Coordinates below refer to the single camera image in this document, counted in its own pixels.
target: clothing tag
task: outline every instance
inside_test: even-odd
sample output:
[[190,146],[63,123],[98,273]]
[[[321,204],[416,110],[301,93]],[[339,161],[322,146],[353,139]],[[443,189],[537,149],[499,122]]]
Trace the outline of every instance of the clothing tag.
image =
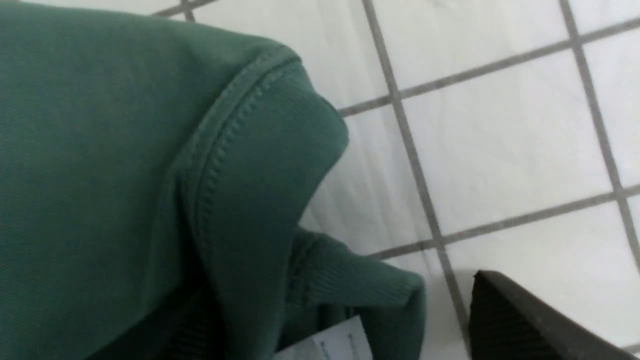
[[273,360],[373,360],[356,316],[277,353]]

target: white tiled floor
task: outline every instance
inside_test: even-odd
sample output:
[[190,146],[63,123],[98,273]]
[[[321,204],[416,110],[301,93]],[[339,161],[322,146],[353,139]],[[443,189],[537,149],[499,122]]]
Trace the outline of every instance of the white tiled floor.
[[611,190],[570,51],[404,105],[443,234]]
[[638,0],[570,0],[581,33],[615,25],[640,16]]
[[193,13],[202,24],[290,46],[302,57],[316,90],[337,108],[387,94],[360,1],[218,1]]
[[585,46],[620,181],[640,184],[640,29]]
[[421,359],[468,359],[436,250],[427,250],[385,262],[421,274],[427,286],[427,328]]
[[497,270],[615,345],[640,339],[640,277],[613,202],[454,243],[447,252],[467,307],[472,273]]
[[566,39],[557,0],[375,0],[407,88]]
[[390,106],[346,119],[349,147],[316,192],[302,225],[372,254],[431,238]]

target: green hoodie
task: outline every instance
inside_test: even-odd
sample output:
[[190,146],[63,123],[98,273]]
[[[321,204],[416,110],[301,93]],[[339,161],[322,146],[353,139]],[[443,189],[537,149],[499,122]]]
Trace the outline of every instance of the green hoodie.
[[420,277],[297,228],[347,140],[274,41],[0,3],[0,359],[84,359],[196,263],[225,359],[355,313],[376,360],[418,358]]

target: gray grout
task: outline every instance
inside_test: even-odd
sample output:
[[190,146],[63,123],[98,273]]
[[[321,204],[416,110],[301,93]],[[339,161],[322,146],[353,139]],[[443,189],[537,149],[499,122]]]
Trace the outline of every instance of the gray grout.
[[[640,18],[633,19],[629,21],[622,22],[620,24],[616,24],[613,26],[609,26],[603,29],[599,29],[584,35],[581,35],[577,41],[580,44],[587,44],[590,42],[594,42],[597,40],[601,40],[603,38],[611,37],[614,35],[618,35],[620,33],[624,33],[626,31],[630,31],[633,29],[640,28]],[[430,81],[428,83],[424,83],[421,85],[413,86],[411,88],[407,88],[400,91],[400,96],[402,99],[407,99],[409,97],[418,96],[422,94],[426,94],[431,91],[439,90],[441,88],[445,88],[447,86],[455,85],[457,83],[461,83],[470,79],[478,78],[483,75],[491,74],[492,72],[497,72],[500,70],[507,69],[509,67],[513,67],[516,65],[520,65],[526,63],[531,60],[535,60],[538,58],[542,58],[547,55],[559,53],[560,51],[569,50],[572,48],[572,44],[569,40],[563,40],[560,42],[556,42],[554,44],[546,45],[544,47],[540,47],[539,49],[535,49],[532,51],[528,51],[523,54],[518,54],[514,56],[510,56],[509,58],[505,58],[502,60],[495,61],[493,63],[485,64],[478,66],[476,68],[466,70],[463,72],[459,72],[457,74],[453,74],[450,76],[446,76],[444,78],[440,78],[434,81]],[[359,112],[353,112],[353,108],[355,106],[350,106],[345,108],[344,110],[350,110],[349,115],[355,115]],[[363,111],[371,110],[371,108],[365,108]]]
[[640,273],[640,243],[636,230],[634,228],[634,222],[631,217],[631,211],[629,209],[629,203],[624,196],[621,196],[622,184],[620,182],[620,174],[616,166],[616,161],[613,157],[613,151],[611,150],[611,144],[609,143],[609,137],[607,136],[607,129],[602,118],[602,112],[600,111],[600,105],[598,104],[598,96],[593,85],[593,78],[589,71],[589,64],[584,54],[584,48],[578,41],[579,32],[578,27],[573,18],[571,12],[571,6],[569,0],[559,0],[560,7],[564,16],[564,22],[566,23],[567,31],[569,32],[569,40],[572,43],[573,55],[578,65],[578,71],[580,72],[580,78],[582,79],[582,86],[587,97],[587,103],[589,104],[589,110],[591,111],[591,118],[593,120],[593,127],[596,130],[598,137],[598,143],[600,144],[600,150],[604,159],[605,166],[607,167],[607,173],[613,186],[613,192],[616,194],[616,200],[618,202],[618,208],[620,209],[620,215],[622,216],[622,223],[625,226],[625,232],[627,234],[627,241],[629,242],[629,248],[633,254],[636,262],[636,267]]
[[193,1],[181,1],[180,5],[172,6],[170,8],[160,10],[158,12],[153,13],[153,16],[158,17],[169,17],[174,16],[179,13],[186,13],[187,11],[192,12],[194,9],[197,9],[201,6],[205,6],[207,4],[215,3],[217,0],[193,0]]
[[441,79],[430,81],[429,83],[407,88],[405,90],[402,90],[400,94],[403,99],[422,95],[427,92],[431,92],[433,90],[445,88],[447,86],[461,83],[469,79],[478,78],[480,76],[487,75],[492,72],[497,72],[499,70],[503,70],[508,67],[526,63],[528,61],[535,60],[537,58],[541,58],[543,56],[551,55],[554,53],[558,53],[559,51],[568,50],[570,48],[571,48],[571,45],[569,43],[569,40],[557,42],[555,44],[547,45],[545,47],[541,47],[540,49],[535,49],[533,51],[529,51],[524,54],[510,56],[509,58],[502,59],[486,65],[482,65],[482,66],[479,66],[470,70],[466,70],[463,72],[459,72],[457,74],[446,76]]
[[191,11],[191,9],[188,7],[189,0],[180,0],[180,4],[182,4],[182,7],[184,9],[185,19],[187,19],[187,21],[196,22],[196,19],[193,17],[193,11]]
[[347,108],[340,109],[338,113],[341,117],[349,117],[352,115],[363,113],[365,111],[381,108],[382,106],[386,106],[389,104],[391,104],[391,97],[389,95],[385,95],[373,100],[360,102]]
[[556,217],[559,215],[564,215],[567,213],[572,213],[574,211],[592,208],[593,206],[598,206],[606,202],[615,201],[615,200],[616,200],[615,195],[612,192],[602,194],[602,195],[596,195],[593,197],[589,197],[587,199],[568,202],[566,204],[553,206],[551,208],[547,208],[539,211],[533,211],[532,213],[520,215],[517,217],[507,218],[505,220],[501,220],[498,222],[474,227],[472,229],[460,231],[458,233],[453,233],[445,236],[444,242],[445,244],[448,245],[451,243],[455,243],[457,241],[466,240],[469,238],[475,238],[476,236],[494,233],[496,231],[509,229],[511,227],[530,224],[532,222],[545,220],[545,219]]
[[607,26],[606,28],[603,28],[600,30],[586,33],[580,36],[579,41],[581,44],[584,45],[590,42],[612,37],[613,35],[618,35],[618,34],[621,34],[630,30],[634,30],[637,28],[640,28],[640,18],[628,20],[625,22],[621,22],[619,24]]
[[391,249],[386,249],[375,254],[371,254],[370,257],[375,259],[390,259],[396,258],[398,256],[411,254],[418,251],[425,251],[429,249],[433,249],[436,247],[436,243],[433,240],[422,240],[415,243],[411,243],[408,245],[402,245],[398,247],[393,247]]
[[380,60],[380,65],[382,67],[382,73],[385,77],[385,81],[387,82],[387,88],[389,91],[389,96],[391,98],[391,105],[394,109],[394,112],[396,113],[396,120],[398,123],[398,127],[400,128],[400,134],[409,159],[409,164],[411,165],[411,171],[413,172],[413,177],[415,178],[415,182],[418,188],[418,194],[420,196],[422,208],[424,209],[429,227],[431,228],[431,234],[433,236],[433,241],[435,242],[435,249],[438,252],[438,258],[442,266],[445,281],[447,283],[447,287],[449,288],[451,301],[456,312],[460,331],[462,332],[467,352],[470,354],[467,312],[465,311],[462,296],[460,295],[458,281],[456,280],[455,273],[453,272],[451,262],[449,261],[449,257],[447,255],[447,249],[442,243],[440,226],[438,225],[435,210],[433,208],[433,204],[431,203],[431,198],[427,190],[426,180],[424,179],[424,173],[422,172],[422,167],[420,165],[418,154],[415,149],[411,129],[409,128],[406,113],[404,112],[402,98],[397,87],[393,69],[391,67],[391,60],[387,52],[387,47],[382,35],[382,30],[380,28],[380,24],[378,23],[376,10],[371,0],[362,0],[362,5],[367,16],[367,21],[369,23],[371,35],[373,36],[374,45],[376,46],[378,59]]
[[[623,196],[623,197],[633,197],[636,195],[640,195],[640,184],[635,186],[630,186],[628,188],[624,188],[620,192],[620,196]],[[531,213],[519,215],[517,217],[511,217],[498,222],[493,222],[490,224],[474,227],[472,229],[467,229],[457,233],[445,235],[442,237],[442,242],[445,245],[449,245],[452,243],[456,243],[458,241],[475,238],[476,236],[491,234],[500,230],[527,225],[533,222],[546,220],[548,218],[573,213],[574,211],[593,208],[598,205],[606,204],[607,202],[617,201],[617,198],[618,198],[618,195],[616,195],[613,192],[609,192],[609,193],[588,197],[586,199],[567,202],[566,204],[552,206],[551,208],[546,208],[539,211],[533,211]],[[435,245],[433,245],[432,240],[421,240],[408,245],[401,245],[391,249],[386,249],[381,252],[377,252],[371,256],[379,259],[389,259],[389,258],[394,258],[396,256],[411,254],[414,251],[417,252],[421,250],[431,249],[433,247],[435,247]]]
[[182,4],[178,4],[176,6],[172,6],[170,8],[160,10],[151,15],[158,16],[158,17],[171,17],[174,15],[178,15],[179,13],[184,13],[184,6]]

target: floor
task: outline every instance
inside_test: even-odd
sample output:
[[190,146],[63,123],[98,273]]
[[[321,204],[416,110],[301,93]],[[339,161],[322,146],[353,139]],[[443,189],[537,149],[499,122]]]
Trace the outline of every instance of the floor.
[[640,0],[35,2],[297,50],[351,137],[302,225],[424,276],[423,359],[468,359],[478,269],[640,357]]

